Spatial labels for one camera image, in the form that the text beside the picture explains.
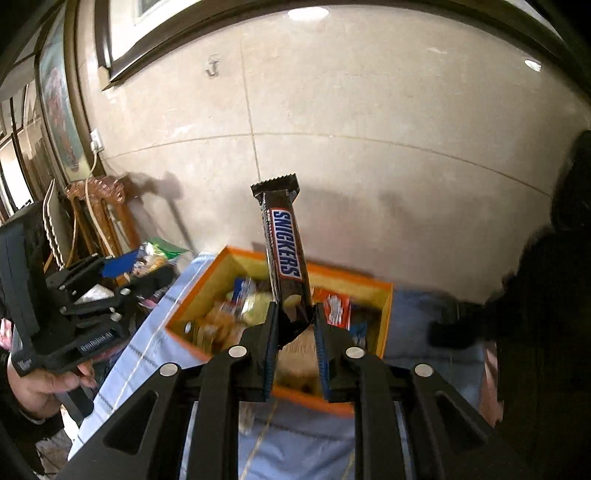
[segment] device label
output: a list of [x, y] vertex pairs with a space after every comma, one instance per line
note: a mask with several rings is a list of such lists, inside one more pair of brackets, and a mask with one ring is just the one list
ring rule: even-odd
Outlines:
[[269, 209], [273, 228], [275, 253], [279, 262], [279, 274], [285, 278], [303, 281], [301, 262], [297, 253], [296, 236], [293, 218], [289, 210], [283, 208]]
[[109, 342], [112, 338], [113, 338], [113, 332], [111, 332], [109, 330], [108, 332], [103, 333], [101, 336], [99, 336], [97, 338], [93, 338], [92, 340], [86, 342], [84, 345], [80, 345], [78, 347], [78, 350], [81, 353], [91, 352], [91, 351], [96, 350], [97, 348], [101, 347], [106, 342]]

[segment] brown wrapper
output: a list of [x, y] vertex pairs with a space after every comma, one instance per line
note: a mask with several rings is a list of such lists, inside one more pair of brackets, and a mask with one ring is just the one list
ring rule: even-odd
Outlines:
[[300, 187], [291, 174], [251, 188], [261, 205], [273, 300], [290, 320], [291, 342], [311, 324], [310, 282], [292, 204]]

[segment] silver screw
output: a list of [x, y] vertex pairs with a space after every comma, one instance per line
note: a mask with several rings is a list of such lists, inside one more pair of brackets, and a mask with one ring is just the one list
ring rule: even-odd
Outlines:
[[345, 350], [345, 355], [349, 358], [361, 358], [365, 355], [365, 350], [358, 346], [350, 346]]
[[427, 365], [427, 364], [418, 364], [415, 368], [414, 368], [414, 372], [419, 376], [419, 377], [430, 377], [431, 375], [433, 375], [433, 367], [431, 365]]
[[228, 354], [233, 358], [241, 358], [246, 355], [248, 350], [246, 347], [242, 345], [234, 345], [230, 350], [228, 350]]
[[164, 364], [160, 367], [160, 375], [163, 377], [172, 377], [178, 372], [178, 367], [175, 364]]

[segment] orange box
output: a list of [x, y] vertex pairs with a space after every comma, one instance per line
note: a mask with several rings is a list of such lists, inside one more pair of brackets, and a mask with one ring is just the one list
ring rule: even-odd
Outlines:
[[[349, 295], [357, 304], [382, 311], [378, 331], [368, 332], [368, 336], [377, 338], [374, 342], [375, 351], [372, 353], [382, 358], [388, 336], [394, 286], [391, 283], [373, 280], [337, 268], [322, 267], [312, 263], [308, 263], [307, 267], [311, 287], [324, 287]], [[233, 289], [236, 277], [252, 277], [256, 280], [269, 278], [267, 256], [264, 253], [249, 252], [239, 248], [224, 248], [166, 324], [171, 337], [200, 360], [207, 361], [211, 356], [191, 343], [193, 332], [185, 333], [185, 326], [187, 322], [205, 316], [212, 309], [215, 300], [223, 300], [226, 293]], [[350, 404], [330, 404], [321, 397], [277, 385], [273, 387], [272, 394], [274, 397], [290, 400], [315, 410], [340, 416], [353, 416], [353, 407]]]

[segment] beige wall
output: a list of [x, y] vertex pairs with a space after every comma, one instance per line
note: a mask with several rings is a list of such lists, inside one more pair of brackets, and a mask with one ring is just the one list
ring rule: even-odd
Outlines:
[[92, 5], [81, 1], [80, 78], [103, 163], [144, 185], [147, 234], [198, 250], [262, 243], [249, 185], [295, 171], [307, 257], [483, 300], [548, 221], [589, 122], [549, 65], [535, 72], [488, 33], [393, 8], [249, 21], [101, 92]]

